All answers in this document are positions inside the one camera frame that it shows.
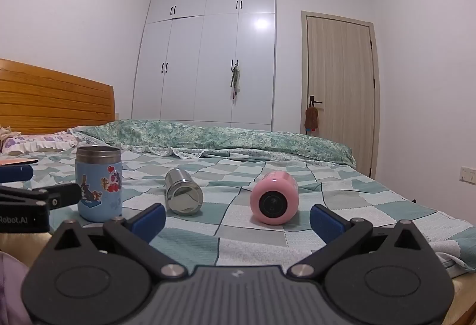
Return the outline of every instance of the wooden headboard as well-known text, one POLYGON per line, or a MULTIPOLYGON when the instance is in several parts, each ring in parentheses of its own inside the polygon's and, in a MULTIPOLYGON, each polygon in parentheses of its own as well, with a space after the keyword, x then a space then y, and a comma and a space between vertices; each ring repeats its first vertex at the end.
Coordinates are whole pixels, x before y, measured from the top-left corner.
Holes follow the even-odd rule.
POLYGON ((112 86, 0 59, 0 125, 49 134, 115 119, 112 86))

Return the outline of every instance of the bed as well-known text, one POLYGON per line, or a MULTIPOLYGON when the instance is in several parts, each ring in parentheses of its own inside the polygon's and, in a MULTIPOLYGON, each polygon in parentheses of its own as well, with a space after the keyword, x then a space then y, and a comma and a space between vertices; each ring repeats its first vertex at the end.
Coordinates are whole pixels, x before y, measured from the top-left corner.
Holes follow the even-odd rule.
MULTIPOLYGON (((381 227, 410 219, 454 277, 455 299, 444 324, 474 321, 476 279, 471 272, 476 265, 476 239, 472 225, 412 203, 356 172, 345 147, 288 133, 114 121, 111 87, 17 62, 0 60, 0 82, 8 82, 2 86, 6 90, 0 89, 0 106, 6 109, 0 125, 24 134, 63 132, 79 144, 111 144, 123 149, 125 217, 164 202, 164 175, 169 169, 188 171, 204 192, 201 211, 190 217, 167 213, 166 228, 151 242, 188 268, 197 264, 280 264, 286 269, 324 245, 309 226, 309 210, 315 203, 345 218, 360 216, 381 227), (249 208, 255 182, 274 169, 294 176, 300 197, 296 216, 278 227, 255 221, 249 208)), ((9 185, 35 188, 74 182, 75 149, 22 153, 39 160, 34 176, 28 182, 9 185)), ((94 225, 79 216, 76 206, 70 206, 52 211, 52 228, 67 218, 94 225)))

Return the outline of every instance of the door frame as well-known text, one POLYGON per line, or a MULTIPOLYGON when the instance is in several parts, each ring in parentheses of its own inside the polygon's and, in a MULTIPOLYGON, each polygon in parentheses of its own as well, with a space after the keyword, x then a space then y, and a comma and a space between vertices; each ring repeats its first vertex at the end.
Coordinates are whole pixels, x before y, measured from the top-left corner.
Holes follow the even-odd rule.
POLYGON ((301 11, 302 19, 302 98, 301 98, 301 126, 300 132, 306 133, 304 121, 306 119, 306 109, 308 108, 309 98, 309 53, 308 53, 308 18, 322 18, 337 20, 339 22, 353 23, 368 28, 372 47, 372 62, 375 79, 375 95, 374 95, 374 140, 372 147, 371 161, 371 178, 375 179, 375 170, 377 169, 378 157, 378 138, 380 134, 380 80, 378 74, 378 57, 377 42, 375 40, 374 24, 371 22, 363 22, 361 20, 339 17, 335 15, 319 14, 316 12, 301 11))

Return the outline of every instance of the blue cup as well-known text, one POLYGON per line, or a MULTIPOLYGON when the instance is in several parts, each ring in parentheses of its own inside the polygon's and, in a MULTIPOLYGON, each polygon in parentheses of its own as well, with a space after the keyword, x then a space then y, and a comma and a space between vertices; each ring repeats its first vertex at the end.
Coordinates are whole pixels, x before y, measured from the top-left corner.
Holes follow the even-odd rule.
POLYGON ((119 148, 88 145, 76 150, 76 183, 81 187, 78 212, 104 223, 122 214, 122 162, 119 148))

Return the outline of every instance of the ribbed gray surface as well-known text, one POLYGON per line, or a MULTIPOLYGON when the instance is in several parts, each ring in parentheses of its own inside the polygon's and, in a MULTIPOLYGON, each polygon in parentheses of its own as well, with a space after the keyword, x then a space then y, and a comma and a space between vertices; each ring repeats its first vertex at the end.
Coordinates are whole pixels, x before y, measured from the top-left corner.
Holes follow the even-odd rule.
POLYGON ((344 325, 311 283, 286 279, 276 266, 199 267, 165 283, 124 325, 344 325))

